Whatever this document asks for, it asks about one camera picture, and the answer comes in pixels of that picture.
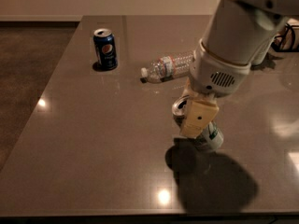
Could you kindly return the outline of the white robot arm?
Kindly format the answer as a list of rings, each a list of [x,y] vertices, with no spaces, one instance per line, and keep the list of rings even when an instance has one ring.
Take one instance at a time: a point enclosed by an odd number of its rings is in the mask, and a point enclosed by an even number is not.
[[[202,133],[219,111],[216,99],[238,89],[274,36],[298,14],[299,0],[220,0],[193,53],[181,135]]]

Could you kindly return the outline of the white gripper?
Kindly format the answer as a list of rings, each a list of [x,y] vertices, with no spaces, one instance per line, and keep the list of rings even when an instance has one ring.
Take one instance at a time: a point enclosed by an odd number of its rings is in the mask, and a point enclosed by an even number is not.
[[[207,51],[199,40],[193,52],[194,60],[190,65],[189,79],[184,86],[184,96],[194,96],[195,92],[224,97],[236,92],[249,74],[250,64],[234,65],[217,58]],[[216,117],[219,107],[216,103],[204,100],[187,101],[180,134],[196,138]]]

